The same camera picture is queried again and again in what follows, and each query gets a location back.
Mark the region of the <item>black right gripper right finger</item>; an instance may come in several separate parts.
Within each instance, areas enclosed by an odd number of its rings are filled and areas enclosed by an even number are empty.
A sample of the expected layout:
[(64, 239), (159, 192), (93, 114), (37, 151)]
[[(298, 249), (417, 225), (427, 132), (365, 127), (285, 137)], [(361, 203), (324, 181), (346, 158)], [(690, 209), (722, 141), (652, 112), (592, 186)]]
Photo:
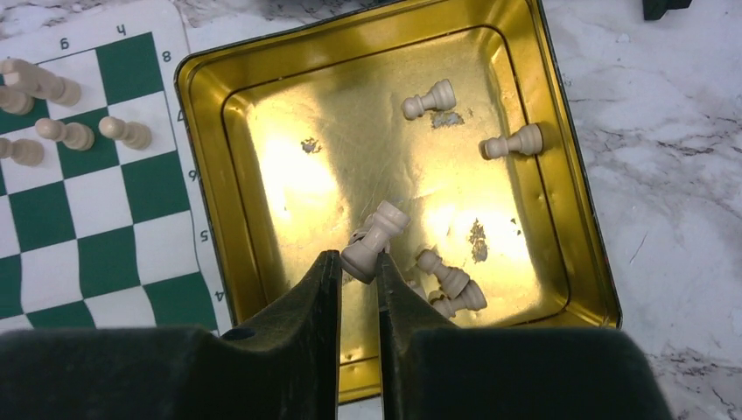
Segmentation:
[(669, 419), (644, 353), (599, 327), (461, 328), (375, 265), (387, 419)]

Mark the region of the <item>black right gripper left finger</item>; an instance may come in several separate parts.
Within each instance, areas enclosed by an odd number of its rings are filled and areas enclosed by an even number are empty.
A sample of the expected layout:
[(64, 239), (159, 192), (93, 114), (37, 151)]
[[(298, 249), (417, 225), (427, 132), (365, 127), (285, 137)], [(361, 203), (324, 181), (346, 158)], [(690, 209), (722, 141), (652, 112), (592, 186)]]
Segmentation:
[(334, 419), (340, 254), (246, 322), (18, 330), (1, 337), (4, 419)]

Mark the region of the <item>white pawn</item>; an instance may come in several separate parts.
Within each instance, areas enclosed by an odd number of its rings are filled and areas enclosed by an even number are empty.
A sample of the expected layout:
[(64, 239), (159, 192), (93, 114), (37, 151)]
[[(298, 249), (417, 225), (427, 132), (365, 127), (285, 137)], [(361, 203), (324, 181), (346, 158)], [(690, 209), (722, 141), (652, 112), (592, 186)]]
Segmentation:
[(402, 102), (402, 112), (407, 120), (414, 120), (428, 110), (446, 111), (453, 109), (457, 104), (453, 86), (448, 79), (437, 81), (424, 94), (416, 94)]
[(479, 148), (485, 159), (502, 158), (510, 153), (532, 156), (543, 150), (543, 136), (537, 124), (528, 124), (511, 136), (483, 140)]
[(479, 311), (487, 308), (486, 297), (480, 286), (471, 280), (455, 298), (443, 297), (432, 303), (432, 307), (445, 318), (455, 318), (456, 312), (467, 309)]
[(21, 116), (28, 114), (34, 106), (31, 96), (6, 86), (0, 87), (0, 95), (1, 110), (6, 113)]
[(140, 122), (125, 122), (113, 116), (105, 116), (98, 123), (101, 134), (119, 141), (133, 150), (144, 150), (151, 144), (150, 129)]

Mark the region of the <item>white chess piece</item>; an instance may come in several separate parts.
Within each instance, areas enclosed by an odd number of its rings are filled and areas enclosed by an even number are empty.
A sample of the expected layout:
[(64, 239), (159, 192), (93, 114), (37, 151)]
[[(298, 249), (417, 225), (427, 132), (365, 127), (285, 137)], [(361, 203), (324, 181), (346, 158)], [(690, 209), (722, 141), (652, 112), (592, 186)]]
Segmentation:
[(66, 107), (81, 98), (80, 85), (23, 59), (1, 61), (1, 74), (9, 88)]
[(10, 158), (18, 165), (37, 166), (44, 159), (45, 151), (43, 145), (31, 139), (18, 139), (11, 141), (1, 137), (1, 159)]
[(471, 277), (462, 269), (443, 264), (442, 258), (431, 249), (421, 252), (416, 265), (426, 274), (435, 276), (449, 298), (457, 298), (471, 281)]
[(44, 139), (63, 143), (74, 151), (87, 151), (95, 143), (94, 132), (78, 122), (64, 123), (51, 118), (41, 118), (35, 122), (34, 129)]

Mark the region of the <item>white chess piece in tin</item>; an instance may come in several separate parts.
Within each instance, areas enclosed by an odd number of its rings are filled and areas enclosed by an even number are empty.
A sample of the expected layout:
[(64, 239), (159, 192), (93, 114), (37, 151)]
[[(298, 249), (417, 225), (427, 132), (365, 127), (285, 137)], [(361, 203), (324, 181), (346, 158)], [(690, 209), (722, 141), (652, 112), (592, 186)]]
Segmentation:
[(416, 265), (426, 274), (435, 276), (449, 298), (457, 298), (471, 281), (471, 277), (462, 269), (443, 264), (442, 258), (431, 249), (421, 252)]

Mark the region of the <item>green white chess mat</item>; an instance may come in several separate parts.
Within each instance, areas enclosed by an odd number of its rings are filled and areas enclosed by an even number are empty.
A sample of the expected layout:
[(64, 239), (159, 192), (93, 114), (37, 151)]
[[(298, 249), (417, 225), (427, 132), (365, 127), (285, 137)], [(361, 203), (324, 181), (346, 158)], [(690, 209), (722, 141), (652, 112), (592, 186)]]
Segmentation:
[(5, 39), (3, 58), (77, 82), (72, 107), (38, 100), (2, 113), (1, 135), (38, 140), (42, 118), (97, 130), (141, 123), (133, 150), (96, 134), (90, 149), (42, 139), (40, 164), (1, 163), (1, 329), (232, 324), (174, 73), (186, 31), (167, 1), (138, 1)]

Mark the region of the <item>gold tin with white pieces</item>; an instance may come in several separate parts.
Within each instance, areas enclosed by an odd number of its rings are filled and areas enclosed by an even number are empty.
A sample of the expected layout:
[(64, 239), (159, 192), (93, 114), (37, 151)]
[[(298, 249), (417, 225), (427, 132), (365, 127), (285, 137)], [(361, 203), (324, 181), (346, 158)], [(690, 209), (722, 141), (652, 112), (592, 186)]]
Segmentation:
[[(456, 106), (407, 120), (443, 79)], [(236, 322), (386, 200), (410, 217), (390, 243), (406, 280), (436, 286), (416, 266), (433, 249), (483, 290), (458, 326), (620, 326), (541, 2), (386, 3), (196, 52), (174, 84)], [(528, 124), (540, 153), (482, 156)]]

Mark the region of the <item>white pawn in tin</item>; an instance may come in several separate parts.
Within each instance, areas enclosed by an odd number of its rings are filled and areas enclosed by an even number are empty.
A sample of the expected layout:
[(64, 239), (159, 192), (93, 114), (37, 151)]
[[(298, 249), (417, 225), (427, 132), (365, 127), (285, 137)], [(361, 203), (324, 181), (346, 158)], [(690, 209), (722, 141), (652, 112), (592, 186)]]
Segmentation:
[(453, 86), (448, 79), (437, 81), (424, 94), (416, 94), (402, 102), (402, 112), (407, 120), (414, 120), (428, 110), (446, 111), (453, 109), (457, 104)]
[(502, 158), (510, 153), (532, 156), (543, 150), (543, 136), (537, 124), (528, 124), (511, 136), (483, 140), (479, 148), (485, 159)]
[(467, 309), (479, 311), (487, 308), (486, 297), (480, 286), (471, 280), (455, 298), (443, 297), (432, 303), (432, 307), (445, 318), (455, 318), (456, 312)]

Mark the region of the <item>white rook lying in tin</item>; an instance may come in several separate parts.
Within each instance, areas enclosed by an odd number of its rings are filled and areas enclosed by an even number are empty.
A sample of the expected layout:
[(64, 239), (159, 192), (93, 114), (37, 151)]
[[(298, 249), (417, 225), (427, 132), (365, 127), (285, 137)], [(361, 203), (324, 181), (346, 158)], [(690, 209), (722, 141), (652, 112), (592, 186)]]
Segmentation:
[(383, 200), (372, 214), (372, 223), (366, 234), (341, 251), (343, 270), (357, 280), (370, 284), (375, 278), (378, 255), (409, 223), (410, 217), (406, 213)]

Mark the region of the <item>small whiteboard with stand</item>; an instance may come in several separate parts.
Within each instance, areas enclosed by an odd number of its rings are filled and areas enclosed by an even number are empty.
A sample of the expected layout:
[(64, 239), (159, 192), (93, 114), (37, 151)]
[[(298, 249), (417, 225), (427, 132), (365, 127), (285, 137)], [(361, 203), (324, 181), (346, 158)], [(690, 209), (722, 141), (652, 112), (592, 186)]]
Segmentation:
[(668, 11), (688, 9), (692, 0), (642, 0), (645, 21), (657, 21)]

